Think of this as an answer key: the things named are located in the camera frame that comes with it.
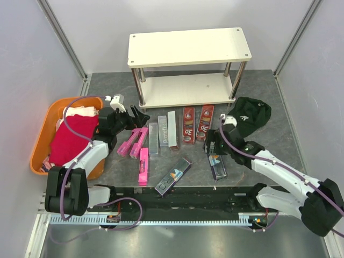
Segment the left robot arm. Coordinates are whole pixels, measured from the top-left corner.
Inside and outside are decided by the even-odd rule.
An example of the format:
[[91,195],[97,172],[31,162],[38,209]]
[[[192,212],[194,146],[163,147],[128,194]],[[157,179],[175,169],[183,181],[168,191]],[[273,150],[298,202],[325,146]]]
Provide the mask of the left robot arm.
[[90,207],[91,192],[100,194],[98,202],[105,211],[113,211],[118,198],[111,188],[89,188],[87,178],[96,166],[115,148],[117,134],[123,130],[142,128],[150,116],[140,112],[134,105],[132,113],[120,112],[118,108],[104,107],[92,117],[76,114],[63,115],[51,142],[45,209],[59,213],[64,221],[71,216],[82,216]]

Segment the purple silver toothpaste box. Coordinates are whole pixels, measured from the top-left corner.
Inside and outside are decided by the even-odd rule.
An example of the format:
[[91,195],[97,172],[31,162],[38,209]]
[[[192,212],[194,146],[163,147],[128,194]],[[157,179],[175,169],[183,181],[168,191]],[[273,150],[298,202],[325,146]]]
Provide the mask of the purple silver toothpaste box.
[[227,171],[225,169],[221,155],[208,155],[208,161],[210,164],[213,179],[216,182],[227,177]]
[[164,196],[190,169],[191,162],[186,158],[181,158],[156,185],[155,190],[160,196]]

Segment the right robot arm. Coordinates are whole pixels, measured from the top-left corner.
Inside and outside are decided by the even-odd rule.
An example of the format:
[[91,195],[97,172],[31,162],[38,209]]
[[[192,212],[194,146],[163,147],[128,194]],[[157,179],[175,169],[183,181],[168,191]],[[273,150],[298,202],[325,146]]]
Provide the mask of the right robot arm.
[[286,213],[320,237],[333,231],[343,218],[343,198],[334,181],[320,181],[295,170],[257,142],[246,141],[232,124],[209,130],[204,151],[229,155],[237,164],[270,178],[284,189],[256,184],[246,198],[251,211],[270,208]]

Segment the silver red toothpaste box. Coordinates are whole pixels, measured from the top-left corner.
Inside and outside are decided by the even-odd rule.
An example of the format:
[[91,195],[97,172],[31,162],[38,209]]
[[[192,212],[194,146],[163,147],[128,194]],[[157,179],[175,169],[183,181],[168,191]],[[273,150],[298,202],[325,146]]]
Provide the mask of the silver red toothpaste box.
[[172,151],[179,149],[179,140],[178,140],[178,123],[175,111],[169,111],[167,113],[168,121],[168,147]]

